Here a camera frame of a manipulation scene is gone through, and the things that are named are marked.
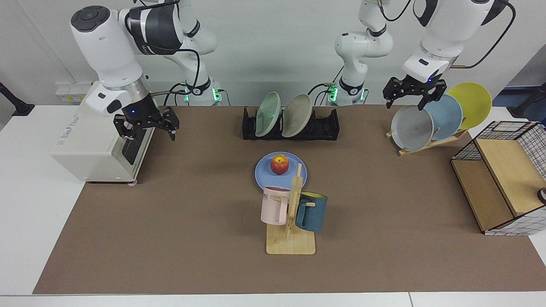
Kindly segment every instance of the electrical outlet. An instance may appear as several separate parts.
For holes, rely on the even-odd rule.
[[[55,95],[63,103],[80,104],[87,92],[91,89],[91,84],[76,83],[76,84],[58,84]]]

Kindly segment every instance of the light green plate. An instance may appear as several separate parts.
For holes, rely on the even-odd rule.
[[[256,136],[258,138],[268,134],[275,126],[281,112],[281,97],[276,92],[267,95],[256,114]]]

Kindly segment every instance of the pink mug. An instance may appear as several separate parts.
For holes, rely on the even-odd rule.
[[[262,222],[271,225],[286,224],[290,190],[268,186],[262,199]]]

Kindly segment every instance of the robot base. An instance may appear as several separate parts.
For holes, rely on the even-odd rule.
[[[203,94],[196,96],[193,94],[184,96],[184,102],[188,105],[197,106],[197,107],[210,107],[210,106],[220,106],[223,105],[222,94],[218,92],[220,88],[219,82],[213,82],[212,86],[209,87]]]
[[[339,90],[336,85],[331,85],[328,89],[331,94],[328,95],[326,105],[338,105],[340,107],[353,104],[364,104],[370,91],[362,88],[355,96],[350,96],[347,92]]]

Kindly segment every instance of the dark blue mug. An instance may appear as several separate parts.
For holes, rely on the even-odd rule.
[[[328,197],[312,193],[302,192],[296,215],[296,226],[301,229],[319,232],[322,229],[322,221],[326,213]]]

